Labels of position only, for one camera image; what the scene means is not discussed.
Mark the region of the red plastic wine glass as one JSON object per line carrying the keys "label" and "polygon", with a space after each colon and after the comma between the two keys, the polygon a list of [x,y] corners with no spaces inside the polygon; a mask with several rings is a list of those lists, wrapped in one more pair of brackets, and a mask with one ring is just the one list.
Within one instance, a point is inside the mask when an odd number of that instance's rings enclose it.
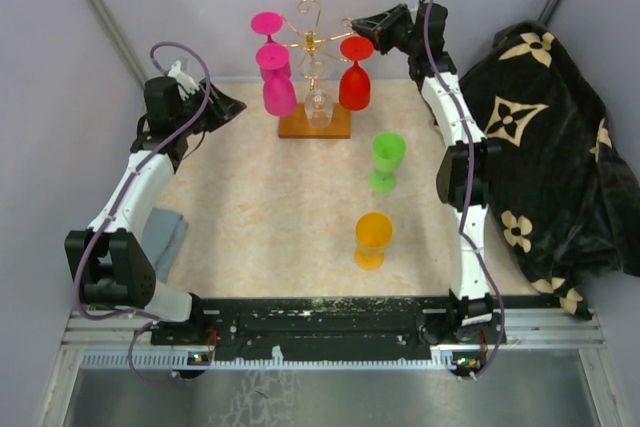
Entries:
{"label": "red plastic wine glass", "polygon": [[344,72],[339,85],[339,103],[347,110],[360,111],[370,103],[371,81],[360,62],[367,60],[374,51],[372,42],[364,37],[351,36],[340,45],[343,56],[352,62]]}

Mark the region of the gold wire wine glass rack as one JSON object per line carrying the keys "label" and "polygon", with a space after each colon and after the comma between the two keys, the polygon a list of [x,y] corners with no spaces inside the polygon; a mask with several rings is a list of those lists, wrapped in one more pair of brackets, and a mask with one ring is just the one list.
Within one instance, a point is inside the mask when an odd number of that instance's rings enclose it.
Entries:
{"label": "gold wire wine glass rack", "polygon": [[[371,102],[371,79],[361,63],[374,52],[373,43],[356,34],[345,32],[331,37],[318,33],[322,7],[317,0],[301,0],[297,10],[306,14],[316,9],[316,20],[307,31],[298,29],[288,19],[283,22],[299,37],[287,45],[303,51],[298,70],[308,81],[305,99],[296,111],[279,122],[281,139],[348,139],[351,137],[351,114],[367,108]],[[345,63],[334,101],[324,80],[331,75],[334,63]]]}

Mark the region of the magenta plastic wine glass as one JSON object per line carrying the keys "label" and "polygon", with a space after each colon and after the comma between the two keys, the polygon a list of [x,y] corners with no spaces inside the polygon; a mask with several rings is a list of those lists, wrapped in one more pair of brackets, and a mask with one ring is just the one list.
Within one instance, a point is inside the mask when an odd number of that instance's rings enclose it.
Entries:
{"label": "magenta plastic wine glass", "polygon": [[[264,11],[256,14],[250,22],[251,29],[260,35],[266,36],[266,44],[278,43],[273,39],[273,35],[279,32],[283,26],[283,18],[280,14],[271,11]],[[291,66],[287,61],[284,67],[279,69],[281,74],[284,74],[287,78],[291,78]],[[269,71],[260,67],[260,73],[263,80],[266,80]]]}

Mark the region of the clear wine glass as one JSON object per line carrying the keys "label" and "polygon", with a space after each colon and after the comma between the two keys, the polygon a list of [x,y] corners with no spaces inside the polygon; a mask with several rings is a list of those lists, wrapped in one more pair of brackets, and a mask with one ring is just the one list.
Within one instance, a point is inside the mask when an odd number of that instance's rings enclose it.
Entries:
{"label": "clear wine glass", "polygon": [[329,65],[318,57],[309,56],[302,63],[300,72],[309,82],[309,91],[304,100],[307,120],[315,129],[326,129],[332,121],[334,105],[321,82],[331,73]]}

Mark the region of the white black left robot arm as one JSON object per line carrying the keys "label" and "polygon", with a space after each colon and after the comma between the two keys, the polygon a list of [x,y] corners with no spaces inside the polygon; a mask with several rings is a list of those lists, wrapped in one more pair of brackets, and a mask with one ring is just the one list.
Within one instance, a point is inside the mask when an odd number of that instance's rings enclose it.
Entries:
{"label": "white black left robot arm", "polygon": [[173,73],[144,86],[146,113],[140,119],[128,163],[107,204],[84,230],[64,241],[75,302],[87,319],[89,307],[103,318],[137,313],[173,322],[184,342],[201,341],[208,320],[193,310],[194,297],[160,281],[141,246],[142,234],[158,196],[177,172],[195,134],[211,133],[246,108],[207,80]]}

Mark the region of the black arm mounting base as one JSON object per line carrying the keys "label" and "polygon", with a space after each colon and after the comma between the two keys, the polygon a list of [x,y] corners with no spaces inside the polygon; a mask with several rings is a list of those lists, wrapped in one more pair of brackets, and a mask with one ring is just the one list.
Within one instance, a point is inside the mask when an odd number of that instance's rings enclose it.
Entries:
{"label": "black arm mounting base", "polygon": [[504,304],[493,299],[492,321],[455,327],[447,297],[320,297],[315,299],[196,299],[186,322],[135,313],[109,320],[133,323],[132,339],[150,337],[169,349],[165,359],[134,347],[132,368],[172,367],[193,378],[211,368],[397,368],[432,364],[462,377],[490,360],[505,340]]}

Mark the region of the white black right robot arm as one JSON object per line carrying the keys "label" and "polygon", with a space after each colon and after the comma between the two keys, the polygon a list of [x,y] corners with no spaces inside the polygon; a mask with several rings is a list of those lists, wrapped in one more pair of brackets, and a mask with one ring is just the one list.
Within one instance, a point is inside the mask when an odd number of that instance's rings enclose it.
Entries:
{"label": "white black right robot arm", "polygon": [[500,147],[478,127],[459,85],[457,68],[445,49],[448,11],[426,0],[415,14],[405,4],[354,19],[352,30],[384,55],[397,49],[408,56],[410,78],[434,115],[446,151],[436,176],[436,191],[457,223],[458,268],[449,289],[446,327],[461,343],[470,342],[493,317],[485,263],[485,223],[490,163]]}

